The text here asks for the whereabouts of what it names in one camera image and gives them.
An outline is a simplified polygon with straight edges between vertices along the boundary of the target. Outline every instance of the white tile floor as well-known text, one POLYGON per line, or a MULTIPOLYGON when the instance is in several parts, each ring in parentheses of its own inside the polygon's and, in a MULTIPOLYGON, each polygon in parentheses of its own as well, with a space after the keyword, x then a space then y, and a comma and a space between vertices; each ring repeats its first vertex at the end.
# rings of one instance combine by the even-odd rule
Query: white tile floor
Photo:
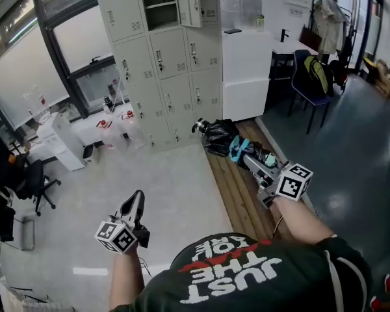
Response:
MULTIPOLYGON (((108 310, 113 254, 93 236, 136 189, 146 195, 142 223, 151 231, 149 248, 138 252, 152 273, 167 267, 188 244, 231 231, 201 144, 155 155, 147 147, 130 148, 123 155, 102 149, 95 167, 69 172, 52 162, 45 172, 62 181, 48 193, 57 208, 43 203, 36 218, 35 251, 2 245, 1 272, 11 286, 32 288, 78 311, 108 310), (108 275, 78 275, 75 268, 107 269, 108 275)), ((27 207, 31 212, 29 200, 16 200, 16 216, 27 207)))

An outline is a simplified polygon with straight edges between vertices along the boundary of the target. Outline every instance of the backpack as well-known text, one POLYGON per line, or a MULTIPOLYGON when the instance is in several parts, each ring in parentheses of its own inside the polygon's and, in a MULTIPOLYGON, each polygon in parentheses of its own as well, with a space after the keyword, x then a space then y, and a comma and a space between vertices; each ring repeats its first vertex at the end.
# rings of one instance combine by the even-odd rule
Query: backpack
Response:
POLYGON ((333 75, 329 67, 323 66, 317 57, 307 57, 305 68, 312 82, 312 92, 318 96, 333 96, 333 75))

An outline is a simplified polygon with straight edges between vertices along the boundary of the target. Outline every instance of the dark green floor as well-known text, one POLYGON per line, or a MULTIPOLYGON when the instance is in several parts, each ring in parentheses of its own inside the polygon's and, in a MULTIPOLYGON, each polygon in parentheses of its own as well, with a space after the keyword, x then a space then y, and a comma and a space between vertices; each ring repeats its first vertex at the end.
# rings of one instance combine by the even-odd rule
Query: dark green floor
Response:
POLYGON ((351 76, 337 95, 325 126, 318 108, 306 135, 311 107, 297 99, 261 117, 284 154, 315 176, 308 195, 317 213, 338 235, 360 251, 372 267, 374 292, 390 273, 390 101, 363 79, 351 76))

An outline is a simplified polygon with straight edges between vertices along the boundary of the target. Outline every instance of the trash bin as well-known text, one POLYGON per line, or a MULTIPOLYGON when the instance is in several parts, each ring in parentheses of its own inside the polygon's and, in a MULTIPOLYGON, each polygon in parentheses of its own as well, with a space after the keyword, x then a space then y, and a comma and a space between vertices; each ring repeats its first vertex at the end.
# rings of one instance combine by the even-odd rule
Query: trash bin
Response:
POLYGON ((95 145, 90 144, 89 146, 84 148, 83 160, 88 165, 97 165, 98 159, 99 159, 99 153, 95 145))

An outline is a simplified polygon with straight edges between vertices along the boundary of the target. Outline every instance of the wooden floor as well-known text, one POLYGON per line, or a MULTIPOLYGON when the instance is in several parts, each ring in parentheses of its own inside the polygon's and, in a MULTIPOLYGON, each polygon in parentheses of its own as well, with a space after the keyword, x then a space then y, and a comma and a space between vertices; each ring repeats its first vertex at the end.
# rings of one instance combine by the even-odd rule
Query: wooden floor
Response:
MULTIPOLYGON (((254 121, 239 122, 236 126, 244 138, 260 142, 265 149, 275 153, 254 121)), ((258 185, 253 175, 239 168, 229 158, 223 159, 209 153, 207 157, 234 232, 257 240, 272 238, 281 215, 277 207, 266 210, 259 203, 256 198, 258 185)), ((284 221, 279 225, 275 238, 293 239, 284 221)))

